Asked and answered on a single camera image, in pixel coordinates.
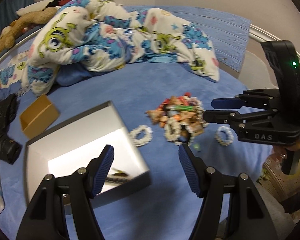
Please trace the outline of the person right hand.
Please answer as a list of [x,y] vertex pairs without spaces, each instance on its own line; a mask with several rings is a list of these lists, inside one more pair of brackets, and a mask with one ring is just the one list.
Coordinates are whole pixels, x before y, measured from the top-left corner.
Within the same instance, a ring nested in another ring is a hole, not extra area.
[[293,152],[300,150],[300,140],[298,140],[292,146],[273,146],[273,153],[276,154],[277,156],[286,153],[286,150],[293,151]]

